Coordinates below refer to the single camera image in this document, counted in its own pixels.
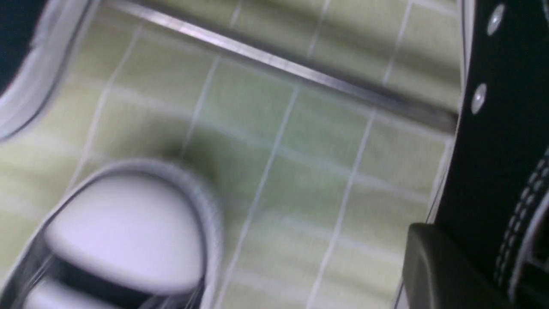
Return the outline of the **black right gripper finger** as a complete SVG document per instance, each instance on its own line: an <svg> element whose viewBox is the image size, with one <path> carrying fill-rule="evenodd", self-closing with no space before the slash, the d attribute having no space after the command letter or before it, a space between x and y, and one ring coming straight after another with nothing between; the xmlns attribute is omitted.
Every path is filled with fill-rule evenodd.
<svg viewBox="0 0 549 309"><path fill-rule="evenodd" d="M411 224L403 282L412 309L522 309L524 227Z"/></svg>

